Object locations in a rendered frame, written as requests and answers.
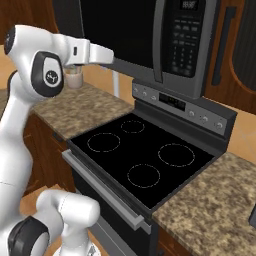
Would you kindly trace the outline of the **black microwave door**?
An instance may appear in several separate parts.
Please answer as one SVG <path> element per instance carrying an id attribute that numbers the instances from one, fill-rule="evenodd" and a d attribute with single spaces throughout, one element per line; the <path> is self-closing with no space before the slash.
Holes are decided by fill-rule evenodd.
<path id="1" fill-rule="evenodd" d="M 84 36 L 114 51 L 115 66 L 153 71 L 156 0 L 80 0 Z"/>

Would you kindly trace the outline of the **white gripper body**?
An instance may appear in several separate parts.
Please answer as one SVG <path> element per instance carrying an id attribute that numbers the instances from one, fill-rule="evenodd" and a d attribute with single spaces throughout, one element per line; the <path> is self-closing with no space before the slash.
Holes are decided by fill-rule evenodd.
<path id="1" fill-rule="evenodd" d="M 97 44 L 90 45 L 89 63 L 90 64 L 112 64 L 114 52 Z"/>

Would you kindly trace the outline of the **black oven door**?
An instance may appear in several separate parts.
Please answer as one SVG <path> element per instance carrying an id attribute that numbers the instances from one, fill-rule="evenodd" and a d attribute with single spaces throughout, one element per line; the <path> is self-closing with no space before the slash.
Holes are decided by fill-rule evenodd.
<path id="1" fill-rule="evenodd" d="M 100 204 L 100 218 L 91 231 L 110 256 L 156 256 L 158 228 L 153 223 L 143 216 L 151 233 L 134 231 L 73 168 L 72 175 L 76 191 Z"/>

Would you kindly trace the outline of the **black stove with oven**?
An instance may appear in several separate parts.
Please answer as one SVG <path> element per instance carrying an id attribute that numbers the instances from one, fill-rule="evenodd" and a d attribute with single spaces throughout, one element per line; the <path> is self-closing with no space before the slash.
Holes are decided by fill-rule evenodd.
<path id="1" fill-rule="evenodd" d="M 179 98 L 138 81 L 132 95 L 131 112 L 70 138 L 67 149 L 158 228 L 153 212 L 226 152 L 237 114 L 210 100 Z M 204 116 L 208 122 L 202 122 Z M 222 129 L 216 129 L 218 122 Z"/>

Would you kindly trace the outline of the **beige jar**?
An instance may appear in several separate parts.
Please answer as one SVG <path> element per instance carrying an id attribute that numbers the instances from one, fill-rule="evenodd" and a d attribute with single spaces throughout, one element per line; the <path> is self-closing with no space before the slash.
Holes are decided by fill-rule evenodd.
<path id="1" fill-rule="evenodd" d="M 83 72 L 81 66 L 69 66 L 64 69 L 66 84 L 71 89 L 79 89 L 83 85 Z"/>

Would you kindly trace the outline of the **dark sink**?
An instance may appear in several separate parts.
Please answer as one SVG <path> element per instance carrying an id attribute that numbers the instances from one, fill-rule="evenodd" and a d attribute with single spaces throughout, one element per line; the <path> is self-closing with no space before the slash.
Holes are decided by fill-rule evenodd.
<path id="1" fill-rule="evenodd" d="M 249 216 L 248 222 L 250 226 L 256 229 L 256 203 L 251 211 L 251 214 Z"/>

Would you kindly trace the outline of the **brown wooden base cabinet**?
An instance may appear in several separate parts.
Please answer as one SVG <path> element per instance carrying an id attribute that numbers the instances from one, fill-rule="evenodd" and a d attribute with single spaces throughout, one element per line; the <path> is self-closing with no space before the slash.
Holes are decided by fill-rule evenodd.
<path id="1" fill-rule="evenodd" d="M 75 185 L 69 164 L 62 158 L 67 149 L 66 141 L 58 142 L 52 133 L 55 132 L 36 113 L 28 117 L 24 130 L 24 142 L 33 157 L 33 168 L 25 195 L 46 186 L 56 184 L 66 191 L 74 192 Z"/>
<path id="2" fill-rule="evenodd" d="M 192 256 L 163 228 L 159 228 L 157 256 Z"/>

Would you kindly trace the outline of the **brown wooden wall cupboard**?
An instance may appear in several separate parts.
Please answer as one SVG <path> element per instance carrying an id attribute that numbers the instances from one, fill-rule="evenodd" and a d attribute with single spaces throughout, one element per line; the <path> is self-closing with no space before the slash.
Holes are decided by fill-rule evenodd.
<path id="1" fill-rule="evenodd" d="M 36 26 L 56 33 L 52 0 L 0 0 L 0 45 L 15 24 Z"/>

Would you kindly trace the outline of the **dark grey microwave oven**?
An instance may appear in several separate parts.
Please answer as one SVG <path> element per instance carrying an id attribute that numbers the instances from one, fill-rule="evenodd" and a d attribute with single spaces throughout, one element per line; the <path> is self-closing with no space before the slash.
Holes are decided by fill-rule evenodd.
<path id="1" fill-rule="evenodd" d="M 107 67 L 176 94 L 199 98 L 205 83 L 218 4 L 218 0 L 165 0 L 162 83 L 151 81 L 154 74 L 150 69 L 125 65 L 124 62 L 115 66 L 116 58 Z M 80 0 L 52 0 L 52 5 L 60 33 L 88 39 L 84 36 Z"/>

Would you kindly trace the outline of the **white upright pole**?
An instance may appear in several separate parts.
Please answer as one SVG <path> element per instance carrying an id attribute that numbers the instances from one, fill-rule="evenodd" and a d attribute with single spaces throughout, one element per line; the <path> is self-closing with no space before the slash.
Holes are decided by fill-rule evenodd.
<path id="1" fill-rule="evenodd" d="M 114 96 L 117 98 L 120 98 L 119 73 L 114 70 L 112 71 L 112 85 L 113 85 Z"/>

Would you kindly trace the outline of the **brown wooden cupboard door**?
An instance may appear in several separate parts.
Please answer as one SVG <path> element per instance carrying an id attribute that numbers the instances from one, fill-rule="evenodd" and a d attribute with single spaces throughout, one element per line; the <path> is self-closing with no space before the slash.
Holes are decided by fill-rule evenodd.
<path id="1" fill-rule="evenodd" d="M 256 0 L 218 0 L 213 48 L 204 96 L 256 114 Z M 212 85 L 225 11 L 236 8 L 221 67 L 221 82 Z"/>

